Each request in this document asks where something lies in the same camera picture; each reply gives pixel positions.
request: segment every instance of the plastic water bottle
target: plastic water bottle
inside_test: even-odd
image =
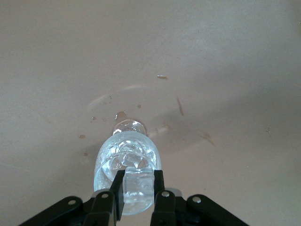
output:
[[[94,190],[110,188],[118,170],[123,178],[123,215],[148,209],[154,202],[154,170],[161,169],[159,152],[146,136],[143,124],[127,119],[118,123],[113,136],[99,150],[94,170]]]

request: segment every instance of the white table surface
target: white table surface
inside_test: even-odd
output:
[[[299,0],[0,1],[1,225],[87,201],[119,111],[184,198],[301,225],[300,22]]]

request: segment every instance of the black mechanical arm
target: black mechanical arm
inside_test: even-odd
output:
[[[118,171],[109,190],[100,191],[87,202],[69,196],[25,221],[20,226],[115,226],[124,207],[122,181]],[[155,170],[155,209],[150,226],[247,226],[223,207],[201,194],[186,201],[165,190],[163,171]]]

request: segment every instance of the water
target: water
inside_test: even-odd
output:
[[[94,190],[110,188],[118,170],[126,170],[124,215],[147,209],[154,200],[154,170],[161,169],[155,144],[136,131],[116,133],[104,142],[95,165]]]

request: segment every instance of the water droplet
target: water droplet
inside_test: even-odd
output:
[[[119,121],[119,120],[123,121],[125,119],[127,119],[127,114],[126,114],[126,112],[123,112],[123,111],[118,112],[115,116],[115,120],[117,120],[117,121]]]

